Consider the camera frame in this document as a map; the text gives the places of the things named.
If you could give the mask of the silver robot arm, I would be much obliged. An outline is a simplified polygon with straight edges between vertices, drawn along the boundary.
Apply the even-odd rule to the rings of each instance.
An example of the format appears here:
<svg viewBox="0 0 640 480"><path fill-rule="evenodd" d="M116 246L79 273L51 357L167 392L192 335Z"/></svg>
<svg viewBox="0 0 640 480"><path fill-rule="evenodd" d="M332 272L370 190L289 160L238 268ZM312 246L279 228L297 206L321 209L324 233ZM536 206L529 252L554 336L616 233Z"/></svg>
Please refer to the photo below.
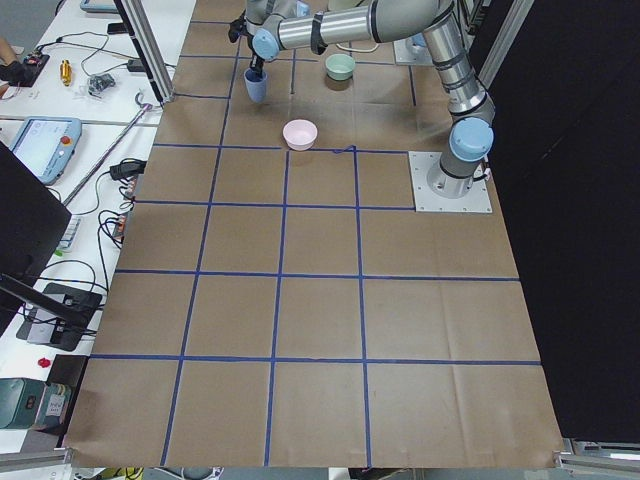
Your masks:
<svg viewBox="0 0 640 480"><path fill-rule="evenodd" d="M426 40L422 33L415 34L408 40L408 49L414 56L427 56L429 54Z"/></svg>
<svg viewBox="0 0 640 480"><path fill-rule="evenodd" d="M248 1L240 19L258 63L285 50L321 55L330 45L355 40L392 43L421 36L444 92L452 127L448 144L427 175L431 190L448 199L465 196L494 142L495 108L471 65L452 1L364 1L339 11L311 12L301 1Z"/></svg>

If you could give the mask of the gloved person hand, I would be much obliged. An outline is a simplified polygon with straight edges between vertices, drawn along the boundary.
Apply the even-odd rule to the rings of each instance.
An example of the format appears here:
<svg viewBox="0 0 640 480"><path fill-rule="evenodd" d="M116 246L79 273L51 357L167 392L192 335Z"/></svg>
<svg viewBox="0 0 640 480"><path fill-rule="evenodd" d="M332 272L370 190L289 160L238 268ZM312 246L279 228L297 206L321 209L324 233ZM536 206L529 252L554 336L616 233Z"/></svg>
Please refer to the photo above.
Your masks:
<svg viewBox="0 0 640 480"><path fill-rule="evenodd" d="M17 83L24 85L29 82L30 74L24 64L18 60L12 46L4 37L1 43L1 81L5 83Z"/></svg>

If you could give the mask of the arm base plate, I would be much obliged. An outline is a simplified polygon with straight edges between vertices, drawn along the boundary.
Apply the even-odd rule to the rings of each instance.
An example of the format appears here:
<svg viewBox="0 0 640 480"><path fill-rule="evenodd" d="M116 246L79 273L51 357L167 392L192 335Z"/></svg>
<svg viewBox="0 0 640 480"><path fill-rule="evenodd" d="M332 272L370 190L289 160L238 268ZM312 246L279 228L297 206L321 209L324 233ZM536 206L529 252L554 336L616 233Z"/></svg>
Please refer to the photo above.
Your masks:
<svg viewBox="0 0 640 480"><path fill-rule="evenodd" d="M486 175L478 165L471 177L457 179L440 165L440 152L409 151L409 170L418 213L491 214Z"/></svg>
<svg viewBox="0 0 640 480"><path fill-rule="evenodd" d="M395 64L404 66L431 67L433 65L433 60L430 53L427 56L414 56L408 49L408 40L410 38L396 40L393 42Z"/></svg>

